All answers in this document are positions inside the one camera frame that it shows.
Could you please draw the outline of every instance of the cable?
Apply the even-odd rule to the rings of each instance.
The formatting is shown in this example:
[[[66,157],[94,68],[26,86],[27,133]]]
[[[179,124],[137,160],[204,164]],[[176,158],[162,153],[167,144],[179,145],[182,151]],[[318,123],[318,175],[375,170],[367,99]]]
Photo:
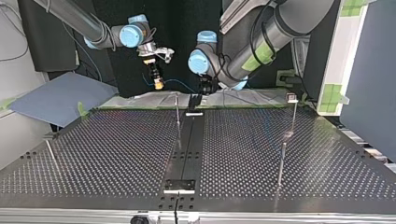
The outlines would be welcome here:
[[[267,2],[267,4],[265,4],[265,6],[264,6],[264,7],[262,8],[262,10],[259,12],[259,14],[257,15],[256,19],[254,20],[254,22],[253,22],[253,24],[252,24],[252,26],[251,26],[251,28],[250,28],[250,39],[249,39],[250,49],[251,49],[251,52],[252,52],[254,58],[256,59],[256,61],[257,61],[260,65],[265,65],[265,63],[262,63],[262,61],[259,59],[259,57],[258,57],[257,54],[256,54],[256,50],[254,49],[254,46],[253,46],[253,35],[254,35],[254,30],[256,29],[256,25],[257,25],[257,22],[259,21],[260,16],[261,16],[262,13],[270,6],[270,4],[271,4],[273,1],[274,1],[274,0],[270,0],[270,1]],[[269,43],[269,42],[271,42],[271,41],[268,42],[267,40],[269,40],[269,39],[267,38],[267,39],[265,39],[265,41],[267,42],[268,47],[271,48],[272,44]]]
[[[6,7],[8,9],[10,9],[11,12],[14,13],[14,15],[18,18],[18,20],[22,24],[22,19],[21,19],[20,15],[18,14],[18,12],[13,7],[11,7],[7,4],[0,5],[0,11],[3,14],[3,16],[6,17],[8,22],[14,27],[14,29],[16,31],[18,31],[18,33],[20,33],[22,36],[26,36],[25,33],[22,30],[20,30],[20,28],[18,28],[18,26],[14,23],[14,21],[7,15],[7,13],[1,7]]]
[[[186,85],[184,82],[182,82],[182,81],[180,81],[180,80],[177,80],[177,79],[167,79],[167,80],[165,80],[164,83],[166,84],[166,83],[168,83],[168,82],[177,82],[177,83],[183,85],[186,89],[188,89],[188,90],[191,91],[192,93],[196,93],[192,88],[190,88],[188,85]]]
[[[154,86],[154,83],[148,83],[148,81],[146,80],[145,75],[143,73],[142,73],[142,78],[145,81],[146,85],[148,85],[149,87]],[[180,80],[171,78],[171,79],[165,80],[163,83],[166,84],[168,82],[177,82],[178,84],[181,84],[182,86],[184,86],[186,89],[188,89],[192,93],[196,94],[196,92],[191,87],[189,87],[186,83],[184,83],[184,82],[182,82]]]
[[[146,85],[148,85],[149,87],[150,87],[150,86],[154,86],[154,83],[148,83],[148,81],[147,81],[146,78],[145,78],[145,74],[144,74],[144,73],[142,73],[142,78],[143,78],[143,80],[146,82]]]
[[[174,210],[174,215],[175,215],[175,224],[178,224],[178,217],[177,217],[177,206],[178,206],[178,197],[180,193],[177,194],[177,199],[176,199],[176,204],[175,204],[175,210]]]
[[[237,97],[237,96],[234,96],[234,95],[231,95],[231,94],[228,94],[228,93],[224,93],[224,91],[222,91],[222,92],[215,92],[214,94],[216,94],[216,93],[228,95],[228,96],[231,96],[231,97],[233,97],[233,98],[235,98],[235,99],[238,99],[238,100],[240,100],[240,101],[243,101],[243,102],[245,102],[245,103],[248,103],[248,104],[251,104],[251,105],[259,106],[259,105],[257,105],[257,104],[254,104],[254,103],[250,102],[250,101],[244,100],[244,99],[242,99],[242,98],[240,98],[240,97]]]
[[[113,32],[111,32],[110,27],[103,21],[99,20],[95,15],[91,14],[101,25],[102,28],[102,36],[99,40],[97,41],[91,41],[94,45],[105,42],[107,37],[109,37],[110,43],[111,43],[111,49],[113,51],[116,51],[117,45],[116,45],[116,37],[114,36]]]
[[[308,96],[308,98],[314,99],[314,98],[312,98],[312,96],[309,94],[308,89],[306,88],[306,86],[305,86],[305,84],[304,84],[303,76],[302,76],[301,73],[300,73],[300,65],[299,65],[298,60],[297,60],[297,48],[296,48],[295,39],[293,39],[292,41],[293,41],[293,54],[294,54],[294,60],[295,60],[295,63],[296,63],[296,68],[297,68],[297,77],[300,78],[301,83],[303,84],[304,91],[305,91],[306,95]],[[312,105],[314,106],[314,108],[315,108],[316,110],[318,110],[318,107],[314,104],[314,102],[312,102]]]
[[[47,0],[47,6],[46,6],[46,12],[49,13],[50,12],[50,5],[52,3],[52,0]]]
[[[16,30],[18,33],[20,33],[22,36],[26,37],[26,35],[23,33],[23,31],[21,31],[21,30],[18,28],[18,26],[17,26],[17,25],[14,23],[14,21],[7,15],[7,13],[2,9],[2,7],[6,7],[6,8],[8,8],[8,9],[10,9],[10,10],[15,14],[15,16],[20,20],[20,22],[21,22],[21,17],[20,17],[20,15],[18,14],[18,12],[17,12],[13,7],[11,7],[10,5],[8,5],[8,4],[6,4],[6,3],[0,3],[0,11],[1,11],[1,13],[6,17],[6,19],[11,23],[11,25],[15,28],[15,30]],[[28,51],[29,51],[29,45],[28,45],[28,43],[27,43],[27,41],[26,41],[26,49],[24,50],[24,52],[23,52],[22,54],[20,54],[20,55],[18,55],[18,56],[15,56],[15,57],[12,57],[12,58],[0,59],[0,63],[9,62],[9,61],[13,61],[13,60],[19,59],[19,58],[25,56],[25,55],[27,54]]]
[[[62,21],[62,25],[64,26],[64,29],[66,30],[66,32],[69,34],[69,36],[76,42],[76,44],[82,49],[82,51],[84,51],[84,53],[87,55],[88,59],[90,59],[91,63],[93,64],[93,66],[95,66],[95,69],[99,75],[99,81],[103,81],[102,79],[102,73],[100,72],[98,66],[96,65],[96,63],[93,61],[93,59],[91,58],[90,54],[87,52],[87,50],[85,50],[82,45],[73,37],[72,34],[70,34],[70,32],[67,30],[66,25],[64,24],[64,22]]]

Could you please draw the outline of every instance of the metal post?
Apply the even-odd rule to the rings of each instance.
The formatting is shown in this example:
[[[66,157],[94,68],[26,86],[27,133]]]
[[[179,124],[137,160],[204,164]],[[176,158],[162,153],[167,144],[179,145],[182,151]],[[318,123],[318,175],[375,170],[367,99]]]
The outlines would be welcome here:
[[[73,0],[35,0],[43,8],[91,41],[103,36],[102,25],[93,15],[84,11]]]
[[[298,102],[294,103],[293,122],[291,124],[291,131],[292,132],[294,132],[294,122],[296,120],[297,104],[298,104]]]
[[[47,144],[47,147],[49,149],[50,156],[52,157],[53,160],[55,160],[55,155],[53,154],[52,146],[50,145],[50,140],[46,140],[46,144]]]
[[[282,175],[283,175],[283,165],[285,162],[285,156],[286,156],[286,143],[282,144],[282,151],[281,151],[281,158],[280,158],[280,165],[279,165],[279,176],[277,178],[277,185],[279,187],[282,186]]]
[[[177,128],[180,129],[180,115],[178,113],[178,95],[175,96],[175,106],[176,106],[176,117],[177,117]]]

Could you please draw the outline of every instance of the green tape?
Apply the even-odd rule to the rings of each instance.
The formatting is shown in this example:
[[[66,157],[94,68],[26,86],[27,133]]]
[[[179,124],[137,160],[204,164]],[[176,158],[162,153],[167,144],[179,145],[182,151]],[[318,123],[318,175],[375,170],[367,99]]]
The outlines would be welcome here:
[[[17,98],[8,98],[1,102],[0,110],[7,110],[8,107],[14,102]]]
[[[319,112],[334,113],[341,99],[342,85],[326,84],[320,101]]]
[[[84,105],[82,104],[82,102],[78,102],[78,113],[82,117],[85,117],[89,113],[84,109]]]
[[[270,63],[272,61],[271,56],[273,55],[273,53],[268,45],[265,42],[262,42],[262,44],[256,49],[256,55],[262,63]],[[248,58],[248,60],[244,63],[244,65],[242,65],[242,69],[253,72],[259,66],[260,64],[254,58],[254,55],[251,55],[250,58]]]
[[[365,4],[365,0],[346,0],[341,9],[341,17],[359,16],[361,14],[361,8]]]

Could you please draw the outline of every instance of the robot end effector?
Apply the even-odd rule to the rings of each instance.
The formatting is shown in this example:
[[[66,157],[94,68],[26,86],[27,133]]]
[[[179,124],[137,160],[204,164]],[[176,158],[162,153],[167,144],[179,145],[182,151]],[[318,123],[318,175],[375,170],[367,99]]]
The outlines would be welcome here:
[[[189,58],[190,70],[200,77],[211,77],[212,86],[219,85],[222,88],[241,90],[246,85],[248,76],[260,65],[271,64],[275,59],[276,52],[286,46],[294,37],[308,35],[326,16],[333,0],[275,2],[266,0],[263,10],[272,3],[277,3],[274,8],[274,16],[264,23],[261,32],[255,34],[254,38],[251,36],[251,43],[243,47],[233,59],[224,57],[222,54],[218,56],[216,48],[211,46],[211,43],[216,43],[216,33],[200,32],[198,44]],[[236,15],[235,17],[240,19],[242,14],[247,14],[246,11],[240,9],[240,6],[237,6],[242,3],[233,2],[233,4],[235,6],[229,7],[224,15]],[[203,38],[203,36],[212,36],[213,39]]]
[[[84,36],[85,43],[91,49],[106,49],[116,47],[136,48],[139,57],[148,67],[150,77],[155,82],[155,88],[163,88],[159,59],[170,63],[174,51],[168,48],[157,48],[153,40],[156,29],[150,29],[145,15],[128,19],[127,25],[109,28],[103,21],[79,7],[74,0],[35,0],[63,22]]]
[[[162,69],[159,66],[159,59],[170,63],[172,55],[175,53],[172,49],[157,48],[153,40],[156,28],[150,29],[149,22],[145,15],[138,15],[128,19],[128,25],[114,26],[111,28],[113,42],[117,47],[125,46],[127,48],[136,48],[139,57],[143,59],[143,63],[148,67],[149,76],[154,80],[156,90],[163,88]],[[92,49],[99,49],[94,42],[84,37],[85,43]]]

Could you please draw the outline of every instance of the perforated table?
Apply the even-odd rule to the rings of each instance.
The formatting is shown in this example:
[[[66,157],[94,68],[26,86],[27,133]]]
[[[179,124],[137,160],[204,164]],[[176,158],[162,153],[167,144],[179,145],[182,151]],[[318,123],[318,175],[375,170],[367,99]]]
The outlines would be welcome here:
[[[95,111],[52,142],[56,160],[42,144],[0,172],[0,207],[396,214],[395,174],[309,109],[293,126],[291,108],[203,112],[179,132],[174,110]],[[164,194],[169,179],[195,193]]]

